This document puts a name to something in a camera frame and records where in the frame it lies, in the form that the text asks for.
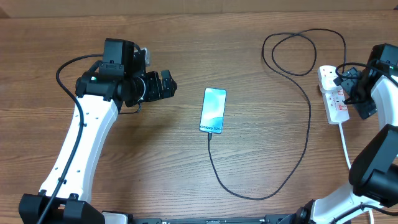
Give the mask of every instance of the wooden table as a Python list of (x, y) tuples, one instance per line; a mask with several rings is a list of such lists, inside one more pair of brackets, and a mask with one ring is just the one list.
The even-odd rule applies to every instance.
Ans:
[[(304, 146), (308, 106), (300, 90), (261, 60), (262, 41), (276, 32), (314, 27), (341, 32), (349, 62), (366, 62), (373, 45), (398, 45), (398, 12), (274, 12), (178, 16), (107, 16), (0, 20), (0, 219), (21, 223), (23, 193), (36, 194), (48, 176), (68, 131), (73, 102), (55, 81), (71, 58), (102, 53), (107, 37), (132, 40), (152, 52), (151, 70), (169, 69), (178, 83), (173, 98), (144, 103), (142, 112), (120, 115), (105, 142), (91, 204), (136, 217), (261, 217), (294, 213), (348, 181), (337, 126), (327, 123), (317, 68), (339, 65), (343, 46), (335, 34), (306, 35), (317, 45), (315, 69), (294, 77), (312, 102), (307, 153), (274, 197), (250, 201), (217, 183), (198, 130), (206, 87), (228, 91), (224, 132), (213, 136), (220, 178), (233, 191), (252, 197), (278, 188)], [(272, 38), (271, 47), (280, 40)], [(306, 71), (313, 49), (290, 39), (275, 53), (288, 70)], [(95, 59), (61, 73), (74, 91), (76, 79)], [(378, 132), (377, 115), (363, 121), (350, 107), (344, 124), (351, 161)], [(397, 218), (375, 213), (376, 223)], [(368, 216), (354, 219), (367, 223)]]

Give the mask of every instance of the white power cord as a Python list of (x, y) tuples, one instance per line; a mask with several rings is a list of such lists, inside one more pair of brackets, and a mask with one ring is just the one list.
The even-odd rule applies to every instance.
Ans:
[[(348, 157), (346, 139), (344, 138), (344, 132), (343, 132), (343, 125), (341, 123), (338, 123), (338, 128), (340, 129), (341, 143), (343, 144), (344, 156), (346, 158), (348, 170), (350, 170), (351, 169), (351, 163), (350, 163), (349, 157)], [(370, 220), (371, 224), (374, 224), (374, 218), (373, 218), (372, 210), (369, 211), (369, 220)]]

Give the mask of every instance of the smartphone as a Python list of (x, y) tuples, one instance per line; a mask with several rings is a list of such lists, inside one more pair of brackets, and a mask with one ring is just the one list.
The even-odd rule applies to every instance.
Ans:
[(226, 90), (206, 88), (201, 109), (200, 131), (221, 134), (223, 132)]

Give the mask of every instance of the beige wall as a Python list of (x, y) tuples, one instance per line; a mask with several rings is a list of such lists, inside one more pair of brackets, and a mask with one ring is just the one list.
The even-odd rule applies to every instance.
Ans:
[(397, 0), (0, 0), (0, 17), (393, 9)]

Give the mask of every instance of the camera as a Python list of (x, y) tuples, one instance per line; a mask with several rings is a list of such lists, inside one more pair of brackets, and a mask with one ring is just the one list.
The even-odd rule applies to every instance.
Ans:
[(103, 96), (113, 100), (120, 111), (127, 107), (174, 96), (177, 84), (170, 71), (146, 72), (150, 53), (128, 40), (105, 40), (103, 59), (76, 81), (76, 95)]

